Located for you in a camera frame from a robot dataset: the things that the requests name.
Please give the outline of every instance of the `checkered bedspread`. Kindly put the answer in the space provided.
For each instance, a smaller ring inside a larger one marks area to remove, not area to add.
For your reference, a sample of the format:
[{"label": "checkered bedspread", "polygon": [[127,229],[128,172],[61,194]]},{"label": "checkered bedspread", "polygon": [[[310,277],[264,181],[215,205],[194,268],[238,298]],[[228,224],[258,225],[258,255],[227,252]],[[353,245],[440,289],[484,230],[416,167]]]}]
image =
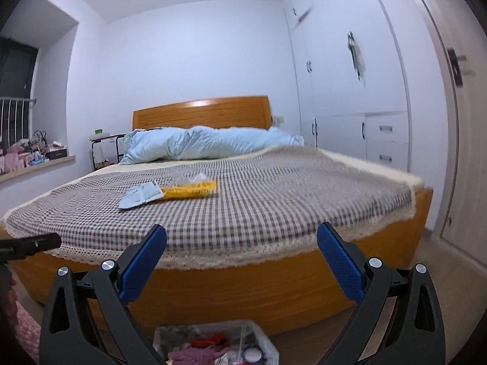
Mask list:
[{"label": "checkered bedspread", "polygon": [[[218,181],[214,196],[118,209],[134,185],[171,186],[198,173]],[[169,252],[233,252],[314,235],[323,221],[337,228],[376,221],[412,203],[407,184],[288,146],[249,158],[90,176],[17,209],[6,224],[29,236],[56,232],[64,246],[122,251],[157,223],[167,230]]]}]

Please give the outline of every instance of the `window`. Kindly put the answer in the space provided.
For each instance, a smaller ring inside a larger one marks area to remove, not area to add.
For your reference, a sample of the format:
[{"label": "window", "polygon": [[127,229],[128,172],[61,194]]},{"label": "window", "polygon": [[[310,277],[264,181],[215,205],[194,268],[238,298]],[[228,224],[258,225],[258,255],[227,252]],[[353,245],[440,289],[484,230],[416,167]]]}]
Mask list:
[{"label": "window", "polygon": [[3,147],[31,137],[30,100],[38,50],[0,38],[0,137]]}]

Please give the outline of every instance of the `cream bed sheet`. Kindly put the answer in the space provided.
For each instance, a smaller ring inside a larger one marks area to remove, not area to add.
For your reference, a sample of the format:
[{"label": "cream bed sheet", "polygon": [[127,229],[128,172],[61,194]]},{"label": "cream bed sheet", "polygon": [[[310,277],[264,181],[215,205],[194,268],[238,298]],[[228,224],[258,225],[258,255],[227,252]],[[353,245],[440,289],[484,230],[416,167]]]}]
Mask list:
[{"label": "cream bed sheet", "polygon": [[[365,171],[367,173],[378,174],[380,176],[387,177],[387,178],[392,179],[394,181],[400,181],[403,183],[407,183],[413,189],[419,189],[419,188],[424,187],[424,181],[422,180],[422,178],[415,176],[414,174],[405,173],[403,171],[391,169],[389,167],[383,166],[383,165],[378,164],[378,163],[364,161],[363,159],[357,159],[357,158],[349,157],[346,155],[337,154],[335,152],[326,151],[323,149],[321,149],[320,151],[323,154],[332,158],[333,160],[338,161],[338,162],[342,162],[342,163],[346,164],[347,166],[354,167],[356,169]],[[248,155],[240,155],[240,156],[232,157],[232,158],[248,158],[250,156],[258,155],[262,152],[264,152],[264,151],[259,151],[259,152],[255,152],[255,153],[248,154]],[[115,173],[115,172],[127,173],[127,172],[137,171],[137,170],[149,170],[149,169],[156,169],[156,168],[161,168],[161,167],[175,166],[178,164],[199,163],[199,162],[206,162],[206,161],[168,161],[168,162],[154,162],[154,163],[142,163],[142,164],[131,164],[131,165],[115,164],[115,165],[108,166],[108,167],[105,167],[103,169],[97,170],[95,172],[92,172],[92,173],[90,173],[86,176],[83,176],[81,178],[75,179],[75,180],[73,180],[73,181],[71,181],[65,185],[77,183],[85,177],[96,176],[99,174]],[[14,210],[16,210],[20,207],[24,207],[24,206],[34,202],[35,200],[41,198],[41,197],[48,196],[50,193],[51,193],[51,191],[43,193],[42,195],[35,197],[32,200],[25,202],[18,207],[10,209],[3,216],[2,223],[4,223],[4,221],[9,217],[9,215],[11,213],[14,212]]]}]

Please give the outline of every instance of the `wooden window ledge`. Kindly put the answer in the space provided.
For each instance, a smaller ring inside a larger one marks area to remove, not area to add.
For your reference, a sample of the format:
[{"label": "wooden window ledge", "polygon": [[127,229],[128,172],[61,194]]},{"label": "wooden window ledge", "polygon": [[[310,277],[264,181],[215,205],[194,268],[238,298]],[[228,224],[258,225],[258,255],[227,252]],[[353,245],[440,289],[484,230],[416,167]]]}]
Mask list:
[{"label": "wooden window ledge", "polygon": [[65,158],[54,159],[52,161],[36,164],[34,166],[27,166],[23,169],[18,169],[12,173],[5,173],[0,175],[0,183],[3,181],[7,181],[9,179],[14,179],[15,177],[22,176],[24,174],[32,173],[33,171],[37,171],[40,169],[45,169],[49,166],[54,166],[55,164],[66,163],[76,160],[76,155],[67,156]]}]

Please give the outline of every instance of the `wooden headboard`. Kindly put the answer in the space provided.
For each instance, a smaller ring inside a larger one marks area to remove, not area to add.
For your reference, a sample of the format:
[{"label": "wooden headboard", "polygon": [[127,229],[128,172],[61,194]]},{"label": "wooden headboard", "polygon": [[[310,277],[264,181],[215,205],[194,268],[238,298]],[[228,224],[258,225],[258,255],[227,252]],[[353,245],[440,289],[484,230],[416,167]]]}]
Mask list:
[{"label": "wooden headboard", "polygon": [[132,127],[189,128],[203,125],[225,127],[271,127],[271,113],[267,96],[223,97],[166,104],[133,112]]}]

